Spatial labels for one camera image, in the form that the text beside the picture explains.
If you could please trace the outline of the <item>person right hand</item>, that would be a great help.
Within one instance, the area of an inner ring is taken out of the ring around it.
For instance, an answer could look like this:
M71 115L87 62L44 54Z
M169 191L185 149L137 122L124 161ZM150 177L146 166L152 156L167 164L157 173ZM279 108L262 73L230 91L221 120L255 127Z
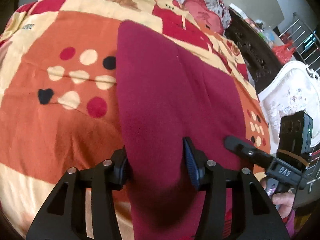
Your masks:
M278 212L281 218L285 219L289 217L295 201L295 194L291 190L287 192L271 194L270 191L267 190L267 180L268 178L265 177L260 181L262 187L265 189L266 193L271 198L272 203L275 206L278 206Z

